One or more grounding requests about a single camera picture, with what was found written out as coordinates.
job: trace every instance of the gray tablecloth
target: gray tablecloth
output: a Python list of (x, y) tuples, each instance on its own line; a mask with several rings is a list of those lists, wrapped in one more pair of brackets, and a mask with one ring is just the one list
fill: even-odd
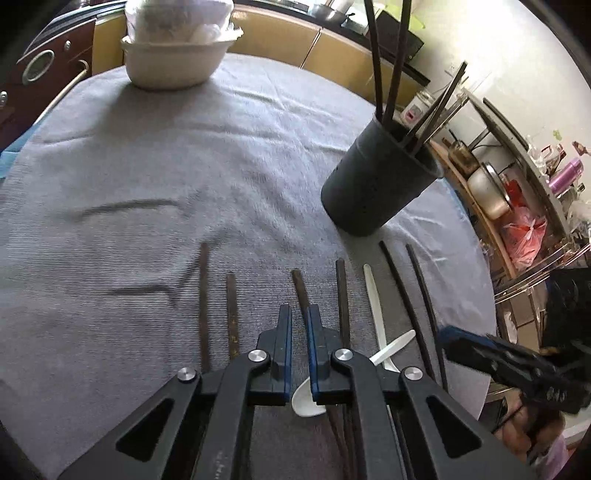
[[(308, 372), (292, 268), (302, 270), (324, 324), (337, 328), (335, 260), (345, 258), (352, 343), (369, 355), (377, 344), (362, 266), (370, 263), (388, 339), (407, 331), (380, 239), (395, 255), (436, 369), (406, 242), (439, 323), (494, 332), (486, 262), (443, 180), (369, 238), (340, 232), (324, 212), (322, 183), (372, 110), (312, 73), (230, 54), (198, 87), (145, 92), (121, 68), (59, 104), (0, 190), (0, 419), (44, 475), (55, 478), (180, 367), (199, 364), (201, 241), (212, 249), (214, 368), (228, 363), (230, 270), (242, 352), (275, 325), (281, 303), (292, 305), (293, 388)], [(393, 360), (420, 366), (416, 343)], [(488, 379), (446, 368), (452, 395), (477, 416)], [(325, 416), (258, 408), (251, 453), (255, 480), (340, 478)]]

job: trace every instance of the pink plastic bag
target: pink plastic bag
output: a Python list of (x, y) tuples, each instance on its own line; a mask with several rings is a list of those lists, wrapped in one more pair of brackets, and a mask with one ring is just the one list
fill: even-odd
[(511, 223), (503, 225), (501, 236), (517, 270), (525, 270), (534, 262), (547, 225), (545, 217), (535, 217), (527, 207), (516, 207)]

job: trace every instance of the purple thermos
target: purple thermos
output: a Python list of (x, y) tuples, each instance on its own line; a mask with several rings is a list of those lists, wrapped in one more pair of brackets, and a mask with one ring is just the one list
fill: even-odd
[(550, 180), (550, 190), (558, 196), (566, 192), (569, 187), (583, 173), (583, 162), (579, 157), (573, 158), (562, 170)]

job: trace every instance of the white plastic utensil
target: white plastic utensil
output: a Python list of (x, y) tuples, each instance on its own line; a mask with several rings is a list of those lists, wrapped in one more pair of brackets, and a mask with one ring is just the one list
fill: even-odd
[[(375, 336), (378, 338), (378, 348), (382, 350), (386, 347), (387, 343), (384, 318), (382, 317), (382, 304), (379, 302), (379, 294), (375, 286), (374, 275), (368, 264), (363, 266), (363, 273), (365, 274), (365, 287), (368, 291), (369, 306), (371, 307), (371, 314), (374, 317)], [(384, 360), (384, 368), (392, 372), (398, 372), (398, 369), (394, 366), (390, 358)]]
[[(389, 359), (396, 352), (408, 345), (408, 343), (415, 337), (415, 331), (409, 330), (405, 334), (396, 338), (396, 340), (389, 343), (385, 348), (382, 348), (378, 353), (370, 357), (370, 361), (374, 365), (379, 365), (384, 360)], [(392, 361), (393, 371), (398, 372)], [(306, 378), (299, 387), (297, 387), (291, 398), (291, 408), (296, 415), (300, 417), (315, 417), (326, 412), (324, 405), (317, 405), (312, 399), (312, 392), (310, 390), (310, 377)]]

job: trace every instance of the utensil holder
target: utensil holder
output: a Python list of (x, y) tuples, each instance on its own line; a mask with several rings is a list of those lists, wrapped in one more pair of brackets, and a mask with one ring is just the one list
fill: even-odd
[(397, 122), (390, 133), (373, 117), (355, 139), (320, 193), (336, 226), (354, 236), (371, 235), (443, 176), (427, 147), (412, 157), (400, 146), (407, 133)]

